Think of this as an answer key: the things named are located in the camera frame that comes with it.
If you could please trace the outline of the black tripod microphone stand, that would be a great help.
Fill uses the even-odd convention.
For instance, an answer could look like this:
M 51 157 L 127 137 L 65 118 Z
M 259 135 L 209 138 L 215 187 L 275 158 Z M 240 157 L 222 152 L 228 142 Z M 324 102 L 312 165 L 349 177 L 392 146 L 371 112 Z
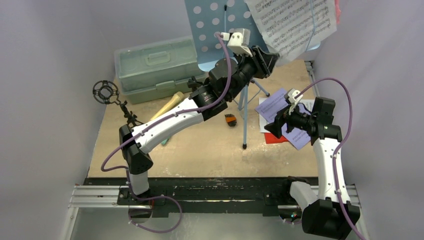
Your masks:
M 130 128 L 134 128 L 143 124 L 138 120 L 138 117 L 132 111 L 128 110 L 128 102 L 126 100 L 121 101 L 119 99 L 120 91 L 118 86 L 113 81 L 101 80 L 96 82 L 93 85 L 92 94 L 94 99 L 100 104 L 115 104 L 119 106 L 123 113 L 123 117 L 126 119 L 126 124 Z

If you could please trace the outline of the black round-base microphone stand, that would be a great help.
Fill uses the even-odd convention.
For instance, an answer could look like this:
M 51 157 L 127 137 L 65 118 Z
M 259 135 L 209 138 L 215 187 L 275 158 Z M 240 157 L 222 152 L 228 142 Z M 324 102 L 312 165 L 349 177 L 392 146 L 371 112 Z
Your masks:
M 205 92 L 207 90 L 204 82 L 197 80 L 194 76 L 188 79 L 187 87 L 191 89 L 192 93 L 195 92 Z

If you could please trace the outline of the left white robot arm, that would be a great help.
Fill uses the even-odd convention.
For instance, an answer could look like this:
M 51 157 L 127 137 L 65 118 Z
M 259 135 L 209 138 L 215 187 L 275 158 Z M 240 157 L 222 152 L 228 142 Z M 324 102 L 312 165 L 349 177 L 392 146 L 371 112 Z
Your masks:
M 253 79 L 268 78 L 280 55 L 263 51 L 259 46 L 250 48 L 251 55 L 222 58 L 208 72 L 204 83 L 179 105 L 147 123 L 119 129 L 119 143 L 127 162 L 131 190 L 129 197 L 138 205 L 149 199 L 148 170 L 153 166 L 149 153 L 172 135 L 223 112 L 228 102 Z

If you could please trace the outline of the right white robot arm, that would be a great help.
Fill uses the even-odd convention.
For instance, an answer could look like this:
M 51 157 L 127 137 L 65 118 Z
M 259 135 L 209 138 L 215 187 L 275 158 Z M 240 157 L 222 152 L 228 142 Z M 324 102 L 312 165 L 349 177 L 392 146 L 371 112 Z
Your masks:
M 345 240 L 361 216 L 360 208 L 352 204 L 341 167 L 343 141 L 340 126 L 333 124 L 334 100 L 316 97 L 311 113 L 301 112 L 299 102 L 287 98 L 287 105 L 264 128 L 279 138 L 294 129 L 310 136 L 318 169 L 318 192 L 305 181 L 292 177 L 281 189 L 280 196 L 288 204 L 299 205 L 302 230 L 307 234 Z

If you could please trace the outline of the white sheet music page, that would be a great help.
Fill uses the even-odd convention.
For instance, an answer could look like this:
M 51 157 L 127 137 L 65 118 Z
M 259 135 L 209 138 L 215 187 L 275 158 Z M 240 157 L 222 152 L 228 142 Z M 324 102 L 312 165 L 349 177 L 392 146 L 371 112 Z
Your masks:
M 302 99 L 300 103 L 298 104 L 300 111 L 302 113 L 311 113 L 314 105 L 313 99 Z M 259 114 L 259 130 L 261 133 L 270 133 L 269 131 L 265 130 L 265 125 L 269 124 L 269 122 L 261 115 Z
M 247 0 L 266 46 L 284 65 L 319 46 L 337 30 L 334 0 Z

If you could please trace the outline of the red sheet music page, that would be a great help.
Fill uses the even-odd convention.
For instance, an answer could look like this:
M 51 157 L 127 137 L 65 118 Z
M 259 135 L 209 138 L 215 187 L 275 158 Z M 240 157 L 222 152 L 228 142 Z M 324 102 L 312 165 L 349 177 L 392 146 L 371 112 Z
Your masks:
M 279 144 L 288 142 L 288 140 L 282 136 L 280 138 L 275 137 L 272 133 L 264 133 L 264 139 L 266 144 Z

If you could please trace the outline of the cream yellow microphone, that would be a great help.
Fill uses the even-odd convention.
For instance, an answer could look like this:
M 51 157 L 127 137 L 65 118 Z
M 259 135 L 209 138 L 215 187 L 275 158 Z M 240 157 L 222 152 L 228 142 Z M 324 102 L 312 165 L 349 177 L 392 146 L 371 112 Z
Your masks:
M 156 118 L 160 117 L 161 115 L 165 114 L 166 112 L 173 109 L 175 106 L 177 106 L 180 102 L 182 102 L 185 98 L 185 95 L 179 91 L 175 93 L 172 98 L 158 111 L 156 112 L 151 118 L 150 121 L 155 120 Z

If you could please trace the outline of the lavender sheet music page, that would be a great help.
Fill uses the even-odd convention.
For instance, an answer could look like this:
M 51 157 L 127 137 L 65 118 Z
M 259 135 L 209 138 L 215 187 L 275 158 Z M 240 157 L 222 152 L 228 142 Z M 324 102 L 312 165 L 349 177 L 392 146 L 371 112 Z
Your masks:
M 280 88 L 270 97 L 260 97 L 259 105 L 255 108 L 258 114 L 261 114 L 268 122 L 273 122 L 278 111 L 288 106 L 284 95 L 286 94 L 284 88 Z M 300 150 L 307 145 L 311 137 L 306 131 L 295 128 L 292 132 L 287 133 L 287 125 L 282 127 L 282 136 L 285 137 L 297 150 Z

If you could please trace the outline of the mint green microphone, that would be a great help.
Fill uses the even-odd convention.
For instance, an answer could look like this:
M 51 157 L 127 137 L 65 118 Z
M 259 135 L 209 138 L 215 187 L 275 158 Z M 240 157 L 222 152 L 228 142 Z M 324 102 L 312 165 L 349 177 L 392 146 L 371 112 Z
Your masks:
M 165 146 L 167 143 L 168 143 L 168 141 L 169 141 L 170 139 L 169 138 L 166 138 L 165 140 L 163 140 L 162 142 L 161 142 L 161 144 L 163 145 L 163 146 Z

